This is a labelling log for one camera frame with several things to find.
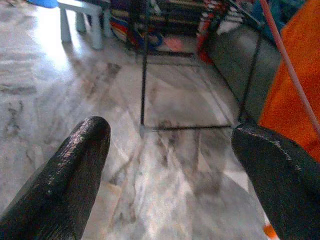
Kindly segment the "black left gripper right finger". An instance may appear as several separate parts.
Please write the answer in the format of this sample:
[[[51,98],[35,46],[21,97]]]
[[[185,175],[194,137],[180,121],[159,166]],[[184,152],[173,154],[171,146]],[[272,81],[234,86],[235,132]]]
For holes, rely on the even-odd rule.
[[[320,164],[293,140],[265,127],[240,124],[232,150],[281,240],[320,238]]]

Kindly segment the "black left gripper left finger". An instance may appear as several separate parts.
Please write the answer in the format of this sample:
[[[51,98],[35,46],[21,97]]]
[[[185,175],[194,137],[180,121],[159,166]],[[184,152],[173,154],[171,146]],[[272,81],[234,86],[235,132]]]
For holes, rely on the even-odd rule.
[[[100,116],[79,122],[0,216],[3,240],[79,240],[108,156],[111,127]]]

